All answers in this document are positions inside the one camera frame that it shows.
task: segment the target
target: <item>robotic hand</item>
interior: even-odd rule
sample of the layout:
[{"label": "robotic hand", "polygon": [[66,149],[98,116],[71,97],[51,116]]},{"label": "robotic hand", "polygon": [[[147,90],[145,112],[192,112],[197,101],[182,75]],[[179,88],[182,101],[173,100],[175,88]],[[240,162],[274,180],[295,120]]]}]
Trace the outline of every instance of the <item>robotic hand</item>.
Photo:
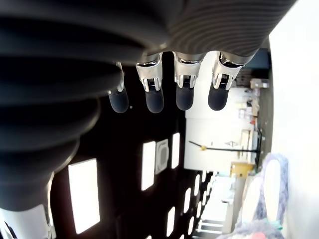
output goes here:
[{"label": "robotic hand", "polygon": [[202,59],[218,51],[208,104],[221,110],[240,69],[294,2],[0,1],[4,237],[54,238],[54,174],[70,162],[80,136],[97,122],[99,97],[108,94],[116,112],[128,108],[120,62],[136,66],[147,106],[159,113],[164,106],[161,54],[174,52],[176,104],[187,110]]}]

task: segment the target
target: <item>gray fluffy object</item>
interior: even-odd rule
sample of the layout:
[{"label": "gray fluffy object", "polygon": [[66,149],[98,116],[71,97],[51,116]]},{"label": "gray fluffy object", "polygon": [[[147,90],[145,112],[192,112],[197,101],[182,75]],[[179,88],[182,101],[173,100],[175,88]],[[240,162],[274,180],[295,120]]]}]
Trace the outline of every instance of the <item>gray fluffy object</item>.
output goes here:
[{"label": "gray fluffy object", "polygon": [[251,223],[242,223],[242,210],[240,210],[238,220],[233,233],[228,235],[221,235],[218,239],[230,239],[236,235],[250,235],[252,233],[262,232],[268,239],[284,239],[281,232],[269,224],[266,220],[267,210],[264,196],[264,180],[265,171],[271,160],[277,160],[280,163],[280,192],[279,192],[279,205],[277,212],[277,220],[283,224],[284,214],[288,203],[288,160],[280,154],[269,153],[263,162],[262,171],[256,177],[262,177],[262,184],[260,188],[259,202],[256,208],[254,220]]}]

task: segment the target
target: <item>black fingertip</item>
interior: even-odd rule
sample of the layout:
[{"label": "black fingertip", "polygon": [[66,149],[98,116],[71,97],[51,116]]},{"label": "black fingertip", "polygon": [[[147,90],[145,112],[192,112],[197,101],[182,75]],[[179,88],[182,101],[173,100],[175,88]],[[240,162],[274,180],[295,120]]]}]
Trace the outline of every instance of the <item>black fingertip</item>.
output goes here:
[{"label": "black fingertip", "polygon": [[164,96],[162,89],[160,89],[159,91],[145,92],[145,96],[146,104],[150,112],[157,114],[162,111],[162,109],[164,108]]},{"label": "black fingertip", "polygon": [[194,88],[176,86],[176,104],[177,107],[186,111],[191,108],[194,101]]},{"label": "black fingertip", "polygon": [[223,88],[215,89],[213,84],[210,85],[209,95],[208,95],[208,105],[214,111],[222,110],[228,98],[228,91]]},{"label": "black fingertip", "polygon": [[115,93],[109,94],[109,98],[115,112],[124,113],[129,108],[129,98],[125,86],[121,92],[116,89]]}]

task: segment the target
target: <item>fluorescent light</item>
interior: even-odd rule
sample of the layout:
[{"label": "fluorescent light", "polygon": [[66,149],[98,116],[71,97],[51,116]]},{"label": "fluorescent light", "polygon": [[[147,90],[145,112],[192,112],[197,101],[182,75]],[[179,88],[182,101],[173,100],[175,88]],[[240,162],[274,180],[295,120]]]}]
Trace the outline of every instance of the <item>fluorescent light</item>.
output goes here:
[{"label": "fluorescent light", "polygon": [[197,196],[198,191],[199,191],[199,174],[195,178],[195,188],[194,188],[194,196]]},{"label": "fluorescent light", "polygon": [[199,202],[199,203],[198,203],[198,206],[197,206],[197,214],[196,214],[196,217],[197,217],[197,218],[199,218],[200,213],[201,213],[201,202]]},{"label": "fluorescent light", "polygon": [[189,202],[190,202],[190,188],[188,188],[185,193],[184,213],[187,213],[189,209]]},{"label": "fluorescent light", "polygon": [[210,177],[210,187],[211,188],[213,187],[213,182],[214,182],[214,176],[211,176]]},{"label": "fluorescent light", "polygon": [[100,221],[96,158],[68,169],[75,232],[80,234]]},{"label": "fluorescent light", "polygon": [[201,176],[201,182],[205,182],[206,180],[206,170],[203,171],[203,175]]},{"label": "fluorescent light", "polygon": [[188,235],[190,235],[192,233],[193,226],[194,226],[194,217],[191,217],[191,219],[189,220]]},{"label": "fluorescent light", "polygon": [[203,206],[205,206],[206,204],[206,191],[204,192],[204,195],[203,195]]},{"label": "fluorescent light", "polygon": [[154,183],[155,151],[155,141],[143,144],[142,191]]},{"label": "fluorescent light", "polygon": [[210,182],[208,182],[208,184],[207,184],[207,194],[208,195],[210,194]]},{"label": "fluorescent light", "polygon": [[176,168],[179,163],[179,133],[173,135],[173,151],[171,156],[171,168]]},{"label": "fluorescent light", "polygon": [[175,207],[172,207],[167,216],[166,236],[169,237],[174,230]]}]

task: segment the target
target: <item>yellow object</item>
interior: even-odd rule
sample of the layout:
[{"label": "yellow object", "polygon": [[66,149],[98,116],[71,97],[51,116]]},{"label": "yellow object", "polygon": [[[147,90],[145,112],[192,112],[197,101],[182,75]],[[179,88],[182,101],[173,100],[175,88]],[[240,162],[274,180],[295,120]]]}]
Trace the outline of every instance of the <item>yellow object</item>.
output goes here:
[{"label": "yellow object", "polygon": [[235,174],[236,178],[247,178],[248,172],[254,169],[254,164],[232,162],[230,175]]},{"label": "yellow object", "polygon": [[200,147],[200,151],[205,151],[205,150],[207,150],[206,146],[203,145],[203,146]]}]

